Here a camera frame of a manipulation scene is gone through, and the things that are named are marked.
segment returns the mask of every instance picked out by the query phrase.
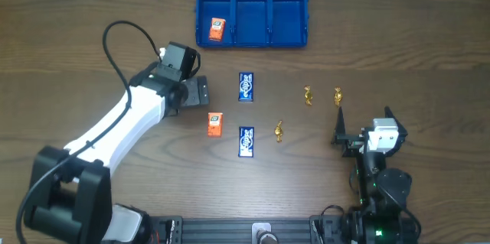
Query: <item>blue tray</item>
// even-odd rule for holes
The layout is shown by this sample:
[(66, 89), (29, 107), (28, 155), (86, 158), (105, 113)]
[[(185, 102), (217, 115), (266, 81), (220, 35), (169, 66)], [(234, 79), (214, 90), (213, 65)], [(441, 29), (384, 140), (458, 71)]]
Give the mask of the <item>blue tray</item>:
[[(212, 18), (226, 20), (222, 41), (210, 41)], [(308, 0), (196, 0), (200, 47), (303, 47)]]

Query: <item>orange packet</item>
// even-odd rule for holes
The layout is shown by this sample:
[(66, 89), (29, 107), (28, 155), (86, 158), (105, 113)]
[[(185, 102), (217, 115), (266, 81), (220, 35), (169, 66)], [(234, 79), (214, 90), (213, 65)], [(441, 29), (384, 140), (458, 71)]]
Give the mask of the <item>orange packet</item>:
[(209, 112), (207, 114), (207, 136), (221, 137), (223, 113)]
[(211, 41), (222, 41), (224, 33), (224, 24), (226, 21), (223, 18), (211, 19), (211, 29), (209, 30), (209, 39)]

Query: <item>gold candy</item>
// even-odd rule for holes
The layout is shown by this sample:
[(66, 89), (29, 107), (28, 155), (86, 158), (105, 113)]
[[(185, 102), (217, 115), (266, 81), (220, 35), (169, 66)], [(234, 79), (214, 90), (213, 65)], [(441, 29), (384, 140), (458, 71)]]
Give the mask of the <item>gold candy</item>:
[(305, 99), (306, 99), (306, 105), (311, 106), (312, 105), (312, 99), (313, 99), (313, 94), (312, 91), (310, 91), (311, 87), (310, 86), (305, 86)]
[(335, 87), (334, 101), (335, 101), (335, 105), (337, 107), (339, 107), (340, 101), (342, 101), (342, 91), (340, 90), (340, 87), (338, 87), (338, 86)]
[(274, 129), (274, 134), (276, 134), (277, 137), (277, 142), (282, 142), (283, 140), (281, 137), (283, 136), (283, 129), (281, 129), (281, 124), (283, 123), (282, 120), (279, 120), (279, 123), (276, 126), (276, 129)]

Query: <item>wood grain surface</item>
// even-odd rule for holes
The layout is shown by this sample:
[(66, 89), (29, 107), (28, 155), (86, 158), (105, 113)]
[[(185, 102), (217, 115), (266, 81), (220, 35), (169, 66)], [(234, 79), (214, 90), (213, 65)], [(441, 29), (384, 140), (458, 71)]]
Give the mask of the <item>wood grain surface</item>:
[[(120, 99), (103, 29), (126, 19), (157, 45), (196, 47), (195, 0), (0, 0), (0, 239), (15, 243), (34, 156), (63, 147)], [(329, 144), (337, 109), (349, 132), (389, 105), (409, 132), (388, 165), (413, 176), (408, 205), (421, 243), (490, 241), (490, 0), (310, 0), (300, 50), (200, 49), (211, 104), (143, 135), (113, 176), (113, 200), (152, 215), (311, 216), (357, 203), (351, 159)], [(127, 77), (154, 59), (135, 29), (109, 34)], [(256, 101), (237, 101), (238, 72)], [(313, 107), (305, 106), (304, 85)], [(207, 137), (207, 112), (224, 133)], [(274, 127), (283, 119), (283, 143)], [(256, 129), (254, 159), (237, 157), (238, 126)], [(24, 229), (29, 243), (53, 242)]]

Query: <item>wooden tabletop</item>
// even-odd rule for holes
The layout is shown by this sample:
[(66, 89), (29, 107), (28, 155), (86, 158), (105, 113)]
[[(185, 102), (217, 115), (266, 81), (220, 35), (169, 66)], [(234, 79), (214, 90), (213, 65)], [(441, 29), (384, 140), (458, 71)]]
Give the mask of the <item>wooden tabletop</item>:
[[(197, 48), (195, 0), (0, 0), (0, 238), (14, 222), (34, 156), (62, 148), (102, 118), (123, 87), (102, 50), (126, 19), (158, 46)], [(388, 166), (412, 175), (409, 209), (421, 243), (490, 240), (490, 0), (310, 0), (304, 49), (205, 50), (211, 103), (142, 136), (113, 176), (113, 201), (152, 215), (311, 216), (358, 204), (354, 164), (329, 144), (337, 108), (358, 133), (383, 107), (409, 135)], [(127, 77), (155, 59), (121, 26), (109, 48)], [(237, 101), (238, 72), (255, 73), (255, 102)], [(305, 106), (304, 85), (313, 92)], [(224, 113), (221, 138), (207, 113)], [(273, 130), (283, 119), (283, 142)], [(256, 129), (255, 158), (237, 157), (238, 126)], [(29, 243), (53, 242), (24, 229)]]

